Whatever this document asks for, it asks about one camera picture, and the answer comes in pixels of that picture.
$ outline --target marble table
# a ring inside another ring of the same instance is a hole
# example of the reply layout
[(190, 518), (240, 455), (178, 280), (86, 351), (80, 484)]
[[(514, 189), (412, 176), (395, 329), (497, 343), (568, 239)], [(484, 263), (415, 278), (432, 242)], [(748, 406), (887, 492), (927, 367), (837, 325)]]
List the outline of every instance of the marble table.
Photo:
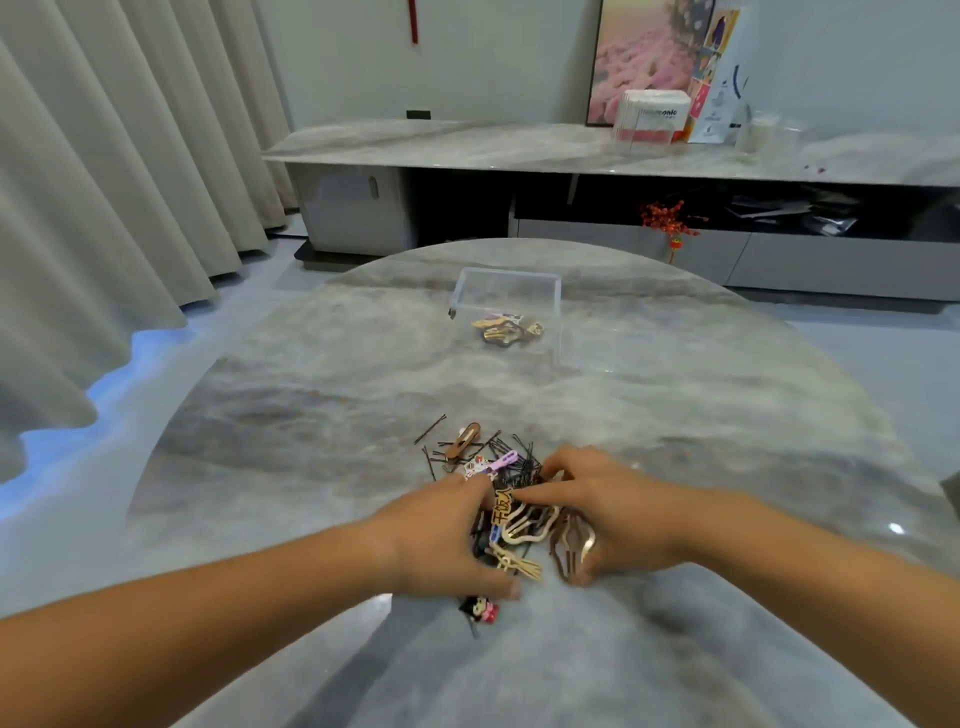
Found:
[[(578, 371), (544, 353), (456, 342), (447, 303), (469, 265), (560, 274), (564, 325), (615, 322), (619, 361), (630, 366)], [(122, 576), (369, 514), (428, 477), (413, 439), (442, 413), (451, 427), (436, 439), (476, 420), (534, 440), (540, 454), (598, 444), (651, 473), (744, 489), (960, 572), (960, 524), (933, 478), (860, 387), (794, 329), (644, 257), (514, 238), (378, 260), (255, 328), (205, 375), (156, 446), (130, 509)], [(573, 590), (542, 550), (531, 556), (546, 566), (545, 583), (529, 583), (478, 640), (453, 600), (379, 597), (241, 677), (182, 725), (906, 724), (705, 570)]]
[(578, 124), (387, 119), (300, 129), (263, 158), (306, 164), (960, 185), (960, 134), (848, 134), (810, 141), (794, 158), (761, 164), (730, 145), (715, 144), (677, 144), (663, 157), (638, 158), (613, 149), (609, 129)]

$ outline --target red decoration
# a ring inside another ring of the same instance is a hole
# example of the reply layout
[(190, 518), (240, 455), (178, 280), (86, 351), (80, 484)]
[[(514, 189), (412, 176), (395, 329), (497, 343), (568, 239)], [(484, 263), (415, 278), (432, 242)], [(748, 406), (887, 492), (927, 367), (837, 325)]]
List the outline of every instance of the red decoration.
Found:
[(659, 203), (650, 203), (640, 208), (640, 217), (643, 219), (643, 225), (647, 228), (663, 231), (667, 235), (670, 243), (670, 259), (667, 261), (673, 265), (673, 256), (684, 246), (684, 241), (680, 238), (683, 235), (699, 235), (700, 232), (693, 230), (685, 222), (677, 218), (677, 213), (684, 206), (684, 201), (680, 200), (672, 207), (665, 207)]
[(407, 0), (410, 9), (410, 40), (414, 45), (420, 44), (420, 31), (417, 28), (417, 0)]

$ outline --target painting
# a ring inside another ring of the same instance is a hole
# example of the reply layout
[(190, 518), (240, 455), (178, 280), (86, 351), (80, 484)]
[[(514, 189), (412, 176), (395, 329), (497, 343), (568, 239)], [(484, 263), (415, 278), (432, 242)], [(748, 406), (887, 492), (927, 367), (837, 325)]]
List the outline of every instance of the painting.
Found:
[(714, 0), (603, 0), (597, 29), (589, 126), (612, 126), (628, 89), (686, 91)]

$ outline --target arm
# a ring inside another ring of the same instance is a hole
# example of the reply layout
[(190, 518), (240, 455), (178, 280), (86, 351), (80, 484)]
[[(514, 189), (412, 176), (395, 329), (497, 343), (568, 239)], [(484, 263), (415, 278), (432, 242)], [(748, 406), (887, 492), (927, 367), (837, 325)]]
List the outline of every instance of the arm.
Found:
[(168, 726), (374, 595), (516, 597), (465, 538), (489, 489), (452, 475), (362, 522), (2, 619), (0, 726)]
[(515, 493), (576, 508), (597, 531), (581, 574), (694, 562), (715, 571), (920, 728), (960, 716), (960, 582), (738, 493), (656, 480), (598, 449), (561, 449), (564, 480)]

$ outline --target drawer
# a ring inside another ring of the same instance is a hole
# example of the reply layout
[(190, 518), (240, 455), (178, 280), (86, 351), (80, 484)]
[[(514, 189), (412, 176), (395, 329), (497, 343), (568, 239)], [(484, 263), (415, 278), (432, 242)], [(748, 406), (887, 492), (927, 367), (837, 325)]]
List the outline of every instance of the drawer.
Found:
[(727, 283), (960, 301), (960, 244), (755, 232)]
[[(555, 220), (517, 220), (518, 237), (572, 240), (577, 243), (615, 248), (666, 262), (670, 248), (662, 232), (635, 225), (568, 223)], [(702, 231), (684, 237), (674, 264), (701, 278), (724, 285), (747, 244), (748, 232)]]

